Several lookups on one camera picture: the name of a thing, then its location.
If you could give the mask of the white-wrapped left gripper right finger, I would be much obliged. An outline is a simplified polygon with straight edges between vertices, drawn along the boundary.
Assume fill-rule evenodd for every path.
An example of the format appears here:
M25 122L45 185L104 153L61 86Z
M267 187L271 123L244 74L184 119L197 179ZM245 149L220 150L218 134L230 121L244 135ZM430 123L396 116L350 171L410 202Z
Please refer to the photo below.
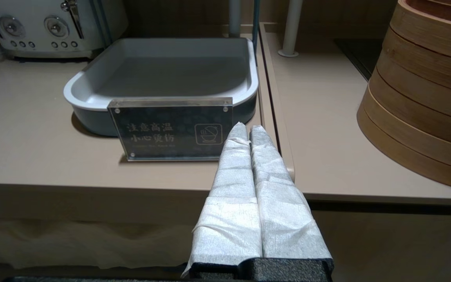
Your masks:
M332 261L306 198L296 188L266 130L253 126L249 139L263 256Z

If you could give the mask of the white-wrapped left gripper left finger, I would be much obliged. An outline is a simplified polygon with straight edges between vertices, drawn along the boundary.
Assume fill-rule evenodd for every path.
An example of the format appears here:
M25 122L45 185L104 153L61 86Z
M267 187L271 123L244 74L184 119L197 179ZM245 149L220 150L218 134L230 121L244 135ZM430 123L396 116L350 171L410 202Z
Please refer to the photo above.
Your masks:
M182 276L189 276L194 264L236 266L262 256L250 144L246 126L237 123L224 142Z

